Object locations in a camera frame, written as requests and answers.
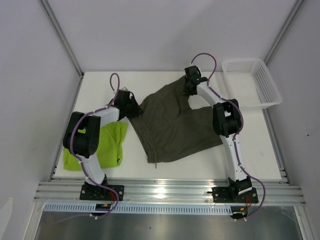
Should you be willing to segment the lime green shorts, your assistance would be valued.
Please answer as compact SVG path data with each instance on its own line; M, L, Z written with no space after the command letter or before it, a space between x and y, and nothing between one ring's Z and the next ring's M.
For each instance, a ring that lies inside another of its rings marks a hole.
M122 143L128 130L126 122L111 122L100 129L97 159L102 169L114 168L123 160ZM63 169L82 171L78 160L66 149L63 149Z

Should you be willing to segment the dark olive shorts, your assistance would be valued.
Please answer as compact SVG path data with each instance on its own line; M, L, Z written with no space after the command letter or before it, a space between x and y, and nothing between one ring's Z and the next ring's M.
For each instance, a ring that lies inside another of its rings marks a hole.
M181 77L148 95L140 104L142 114L130 120L149 164L171 163L222 145L212 108L192 109L184 84Z

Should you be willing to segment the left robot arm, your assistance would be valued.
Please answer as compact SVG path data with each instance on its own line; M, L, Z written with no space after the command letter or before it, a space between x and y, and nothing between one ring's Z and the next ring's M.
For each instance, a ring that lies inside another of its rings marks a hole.
M90 192L97 200L105 199L110 189L97 156L101 128L123 118L133 119L142 113L133 92L124 88L118 90L110 103L102 108L71 114L62 145L78 160L85 182L92 185Z

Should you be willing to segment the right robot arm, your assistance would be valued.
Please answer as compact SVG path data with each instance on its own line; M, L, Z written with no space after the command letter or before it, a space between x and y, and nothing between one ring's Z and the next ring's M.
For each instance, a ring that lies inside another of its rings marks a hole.
M252 190L251 177L245 171L240 147L240 132L243 129L243 116L236 99L226 99L209 84L207 77L202 76L200 69L189 66L184 69L183 94L198 95L212 107L212 126L220 137L228 159L229 189L228 196L239 202Z

